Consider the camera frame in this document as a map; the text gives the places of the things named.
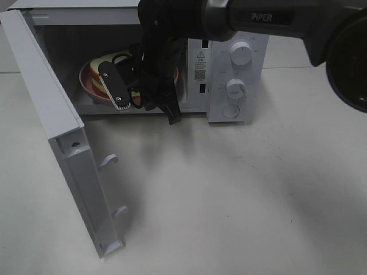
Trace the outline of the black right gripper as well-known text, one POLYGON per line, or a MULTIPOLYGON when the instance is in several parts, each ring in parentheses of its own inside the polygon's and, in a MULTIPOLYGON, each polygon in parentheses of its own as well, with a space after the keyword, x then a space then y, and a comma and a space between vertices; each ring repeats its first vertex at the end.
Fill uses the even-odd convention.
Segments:
POLYGON ((134 72, 138 78, 140 95, 157 106, 173 125, 181 121, 174 74, 184 40, 141 41, 130 45, 128 51, 135 57, 134 72))

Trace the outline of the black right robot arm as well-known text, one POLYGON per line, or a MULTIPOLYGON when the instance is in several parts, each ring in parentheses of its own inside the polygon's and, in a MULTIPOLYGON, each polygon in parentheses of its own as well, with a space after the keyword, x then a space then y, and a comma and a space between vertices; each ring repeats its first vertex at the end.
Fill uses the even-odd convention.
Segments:
POLYGON ((181 119, 173 73, 185 41, 224 42, 239 31, 301 39, 337 96, 366 111, 365 1, 140 1, 138 18, 138 92, 170 124, 181 119))

